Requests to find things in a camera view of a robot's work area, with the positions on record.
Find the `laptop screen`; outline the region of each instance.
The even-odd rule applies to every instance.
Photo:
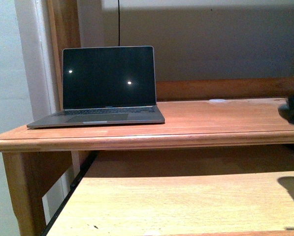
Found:
[[[151,46],[63,51],[64,109],[156,104]]]

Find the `wood grain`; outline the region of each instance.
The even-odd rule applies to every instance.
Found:
[[[71,165],[70,152],[3,153],[13,211],[22,236],[46,226],[42,197]]]
[[[49,236],[294,235],[283,230],[294,230],[294,152],[272,145],[102,151]]]
[[[294,93],[294,77],[165,81],[156,86],[158,101],[287,97]]]
[[[284,99],[159,102],[165,124],[16,128],[0,151],[189,148],[294,143],[294,125],[278,114]]]
[[[77,1],[47,0],[60,107],[63,108],[62,51],[80,48]]]

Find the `wooden desk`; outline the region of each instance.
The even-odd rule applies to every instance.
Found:
[[[165,124],[28,130],[0,134],[13,209],[21,235],[45,227],[41,197],[82,150],[132,150],[294,143],[294,125],[277,107],[284,99],[161,102]]]
[[[263,145],[102,151],[48,236],[285,230],[294,230],[294,151]]]

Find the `wooden shelf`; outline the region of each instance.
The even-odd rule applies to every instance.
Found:
[[[100,152],[48,235],[294,235],[288,230],[294,152],[270,145]]]
[[[26,126],[0,134],[0,151],[121,150],[294,143],[279,116],[282,98],[159,102],[165,124],[54,129]]]

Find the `gray wall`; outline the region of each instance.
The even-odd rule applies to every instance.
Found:
[[[0,133],[33,120],[14,1],[0,1]],[[19,235],[0,154],[0,236]]]
[[[158,81],[294,75],[294,1],[120,3],[121,45],[154,46]],[[102,23],[85,21],[98,30],[85,37],[87,47],[97,46],[95,36],[105,46],[118,44],[117,1],[102,0],[101,14]],[[93,17],[89,8],[82,17]]]

